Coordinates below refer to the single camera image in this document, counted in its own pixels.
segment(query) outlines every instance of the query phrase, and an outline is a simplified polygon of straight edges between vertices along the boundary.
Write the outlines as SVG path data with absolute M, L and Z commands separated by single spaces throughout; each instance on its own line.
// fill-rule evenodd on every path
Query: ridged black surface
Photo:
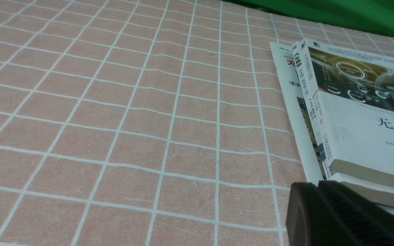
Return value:
M 344 194 L 326 182 L 320 182 L 318 188 L 336 214 L 336 219 L 363 245 L 394 246 L 394 237 Z

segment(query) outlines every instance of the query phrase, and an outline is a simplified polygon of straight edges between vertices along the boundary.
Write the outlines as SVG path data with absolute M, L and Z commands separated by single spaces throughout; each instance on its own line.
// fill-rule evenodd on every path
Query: photo on book cover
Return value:
M 308 50 L 320 91 L 394 112 L 394 69 Z

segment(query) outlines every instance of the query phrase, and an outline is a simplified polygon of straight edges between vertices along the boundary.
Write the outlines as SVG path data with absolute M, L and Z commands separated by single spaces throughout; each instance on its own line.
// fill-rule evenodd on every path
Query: book cover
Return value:
M 394 187 L 394 58 L 310 39 L 295 50 L 329 168 Z
M 371 190 L 376 193 L 385 192 L 386 194 L 390 194 L 391 192 L 391 194 L 394 194 L 394 190 L 387 190 L 387 187 L 376 186 L 376 184 L 364 182 L 361 179 L 340 175 L 339 173 L 336 173 L 334 176 L 333 171 L 330 170 L 326 164 L 322 165 L 319 151 L 317 148 L 314 148 L 313 142 L 315 141 L 315 137 L 311 129 L 311 122 L 300 87 L 297 69 L 296 66 L 294 66 L 294 57 L 291 52 L 291 47 L 272 42 L 270 43 L 270 49 L 272 51 L 273 60 L 275 61 L 280 87 L 286 103 L 296 144 L 300 152 L 300 159 L 305 171 L 306 180 L 318 184 L 319 180 L 331 179 L 342 182 L 347 186 L 352 185 L 355 191 L 360 190 L 358 189 L 360 187 L 361 189 L 365 188 L 361 190 L 363 193 L 361 195 L 368 199 L 372 198 L 369 197 Z M 394 207 L 392 207 L 392 205 L 394 204 L 382 205 L 381 207 L 394 215 Z

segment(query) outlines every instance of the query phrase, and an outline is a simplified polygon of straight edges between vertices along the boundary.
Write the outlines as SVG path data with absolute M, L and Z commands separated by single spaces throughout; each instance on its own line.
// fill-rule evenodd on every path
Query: book spine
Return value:
M 329 167 L 333 160 L 333 153 L 330 146 L 330 134 L 322 110 L 322 101 L 319 98 L 319 88 L 317 86 L 310 52 L 308 51 L 308 46 L 304 45 L 304 42 L 305 40 L 302 41 L 303 45 L 300 45 L 300 43 L 299 45 L 295 45 L 296 47 L 293 49 L 293 55 L 320 157 L 322 161 L 326 163 L 326 166 Z

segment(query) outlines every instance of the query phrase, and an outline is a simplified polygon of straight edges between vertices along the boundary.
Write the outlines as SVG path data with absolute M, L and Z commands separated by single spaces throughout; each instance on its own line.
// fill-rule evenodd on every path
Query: white book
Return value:
M 328 167 L 394 187 L 394 58 L 311 39 L 292 50 Z
M 278 43 L 270 43 L 270 49 L 275 61 L 280 87 L 286 103 L 306 180 L 318 184 L 320 180 L 323 180 L 323 176 L 325 176 L 327 179 L 341 182 L 367 199 L 383 204 L 381 207 L 394 215 L 394 202 L 388 203 L 390 199 L 378 200 L 376 196 L 377 193 L 385 193 L 385 197 L 390 198 L 392 196 L 392 200 L 394 200 L 394 188 L 380 186 L 372 182 L 335 173 L 326 165 L 324 165 L 321 171 L 320 165 L 322 163 L 317 159 L 319 151 L 313 147 L 315 137 L 311 130 L 308 132 L 308 128 L 311 126 L 307 126 L 309 125 L 308 112 L 305 110 L 305 105 L 303 105 L 303 101 L 301 100 L 303 99 L 303 94 L 297 77 L 296 67 L 292 62 L 294 58 L 291 47 Z

